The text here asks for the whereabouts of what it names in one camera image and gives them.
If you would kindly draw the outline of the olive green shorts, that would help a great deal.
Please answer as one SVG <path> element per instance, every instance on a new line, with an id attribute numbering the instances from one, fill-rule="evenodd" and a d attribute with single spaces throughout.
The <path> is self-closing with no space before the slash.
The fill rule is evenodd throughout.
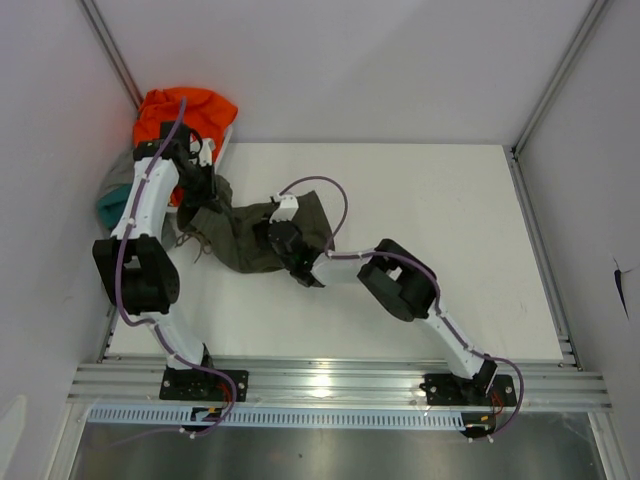
<path id="1" fill-rule="evenodd" d="M 270 202 L 248 206 L 232 205 L 233 190 L 222 176 L 216 177 L 218 201 L 198 209 L 178 209 L 177 228 L 180 231 L 175 245 L 182 246 L 190 239 L 199 242 L 201 253 L 214 255 L 231 270 L 242 274 L 270 273 L 284 268 L 267 240 L 269 218 L 276 210 Z M 328 218 L 316 192 L 297 198 L 299 209 L 293 224 L 299 228 L 303 240 L 322 250 L 333 246 Z"/>

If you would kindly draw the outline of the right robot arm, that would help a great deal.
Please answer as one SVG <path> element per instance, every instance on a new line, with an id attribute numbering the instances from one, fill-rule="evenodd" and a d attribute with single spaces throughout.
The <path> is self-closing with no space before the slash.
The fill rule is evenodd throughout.
<path id="1" fill-rule="evenodd" d="M 258 245 L 268 247 L 301 285 L 324 288 L 362 285 L 394 318 L 417 321 L 440 345 L 458 395 L 468 403 L 489 396 L 496 362 L 477 351 L 447 316 L 435 273 L 391 239 L 355 253 L 323 252 L 308 244 L 291 221 L 261 221 L 254 228 Z"/>

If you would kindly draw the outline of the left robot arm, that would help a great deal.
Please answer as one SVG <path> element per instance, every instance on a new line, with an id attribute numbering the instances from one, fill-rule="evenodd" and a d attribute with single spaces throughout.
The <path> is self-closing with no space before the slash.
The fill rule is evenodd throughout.
<path id="1" fill-rule="evenodd" d="M 197 400 L 215 392 L 217 376 L 204 367 L 206 346 L 176 306 L 180 276 L 161 236 L 175 188 L 184 191 L 186 207 L 217 203 L 214 167 L 200 163 L 204 153 L 204 140 L 183 121 L 162 123 L 157 139 L 135 147 L 133 184 L 123 214 L 110 236 L 92 248 L 103 286 L 122 321 L 151 331 L 165 351 L 167 366 L 186 370 L 182 388 Z"/>

